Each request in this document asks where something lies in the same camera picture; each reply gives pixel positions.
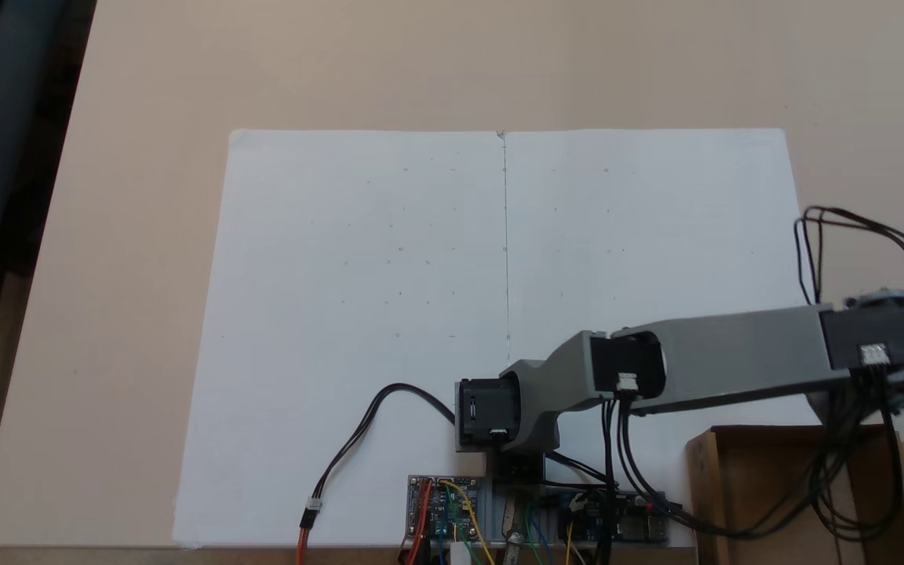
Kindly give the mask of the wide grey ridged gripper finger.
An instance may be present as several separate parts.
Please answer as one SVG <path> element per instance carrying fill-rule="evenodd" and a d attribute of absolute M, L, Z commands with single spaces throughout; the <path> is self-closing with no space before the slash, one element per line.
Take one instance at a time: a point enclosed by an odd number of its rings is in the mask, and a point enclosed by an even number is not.
<path fill-rule="evenodd" d="M 844 387 L 811 391 L 807 403 L 822 426 L 842 426 L 844 423 Z"/>

